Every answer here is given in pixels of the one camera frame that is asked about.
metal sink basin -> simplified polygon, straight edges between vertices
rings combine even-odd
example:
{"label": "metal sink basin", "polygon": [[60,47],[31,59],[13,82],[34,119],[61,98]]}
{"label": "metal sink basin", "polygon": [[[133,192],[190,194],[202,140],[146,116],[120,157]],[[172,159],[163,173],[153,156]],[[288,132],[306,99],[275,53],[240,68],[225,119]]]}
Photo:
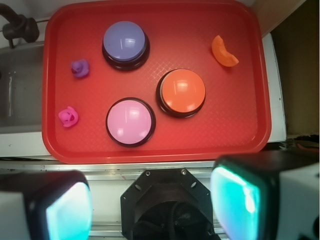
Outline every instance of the metal sink basin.
{"label": "metal sink basin", "polygon": [[44,42],[0,49],[0,134],[41,131]]}

white countertop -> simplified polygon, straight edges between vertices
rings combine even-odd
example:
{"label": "white countertop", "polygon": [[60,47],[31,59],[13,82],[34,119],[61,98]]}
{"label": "white countertop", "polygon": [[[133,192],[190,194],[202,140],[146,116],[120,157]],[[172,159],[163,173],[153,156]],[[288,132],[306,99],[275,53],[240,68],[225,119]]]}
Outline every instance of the white countertop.
{"label": "white countertop", "polygon": [[[47,20],[38,23],[40,36],[37,41],[44,41]],[[15,39],[14,44],[23,43]],[[285,114],[281,83],[278,72],[277,58],[270,34],[262,39],[268,77],[270,108],[271,108],[271,135],[268,142],[286,140]],[[8,47],[8,41],[0,34],[0,48]],[[55,160],[47,151],[41,132],[0,134],[0,157],[28,157]]]}

red tray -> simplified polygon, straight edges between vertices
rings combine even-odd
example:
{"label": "red tray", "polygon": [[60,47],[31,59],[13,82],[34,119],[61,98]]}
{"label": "red tray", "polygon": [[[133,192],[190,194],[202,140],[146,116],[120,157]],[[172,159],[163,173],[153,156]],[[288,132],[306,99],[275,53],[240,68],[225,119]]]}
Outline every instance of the red tray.
{"label": "red tray", "polygon": [[[102,54],[112,24],[132,21],[150,40],[140,68],[113,69]],[[216,35],[239,59],[228,68],[214,58]],[[76,80],[71,62],[87,59],[89,76]],[[256,17],[235,1],[110,0],[65,6],[50,19],[44,41],[42,135],[48,151],[69,164],[151,163],[215,159],[222,154],[258,152],[271,131],[265,58]],[[156,102],[160,78],[190,69],[204,81],[206,99],[194,116],[165,114]],[[106,131],[116,101],[136,97],[154,110],[156,128],[142,146],[118,145]],[[58,113],[72,106],[77,125],[64,128]]]}

toy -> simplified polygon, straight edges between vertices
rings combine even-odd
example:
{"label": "toy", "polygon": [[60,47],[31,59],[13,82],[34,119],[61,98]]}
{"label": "toy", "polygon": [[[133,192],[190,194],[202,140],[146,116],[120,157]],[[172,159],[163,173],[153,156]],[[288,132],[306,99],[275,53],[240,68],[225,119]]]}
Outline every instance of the toy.
{"label": "toy", "polygon": [[58,115],[65,128],[75,125],[79,120],[78,113],[71,106],[68,106],[65,110],[59,112]]}
{"label": "toy", "polygon": [[83,78],[89,73],[89,63],[85,59],[73,61],[71,71],[76,78]]}
{"label": "toy", "polygon": [[215,59],[223,66],[233,67],[239,63],[239,60],[226,50],[224,40],[217,35],[211,44]]}

rubber duck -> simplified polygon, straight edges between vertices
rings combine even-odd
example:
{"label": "rubber duck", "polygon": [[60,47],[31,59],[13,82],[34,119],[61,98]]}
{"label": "rubber duck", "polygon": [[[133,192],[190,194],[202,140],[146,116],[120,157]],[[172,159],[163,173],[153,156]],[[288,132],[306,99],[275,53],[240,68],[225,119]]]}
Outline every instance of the rubber duck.
{"label": "rubber duck", "polygon": [[89,63],[85,59],[73,61],[71,71],[76,78],[83,78],[89,73]]}
{"label": "rubber duck", "polygon": [[71,106],[68,106],[66,109],[59,112],[58,115],[65,128],[75,125],[79,120],[78,113]]}

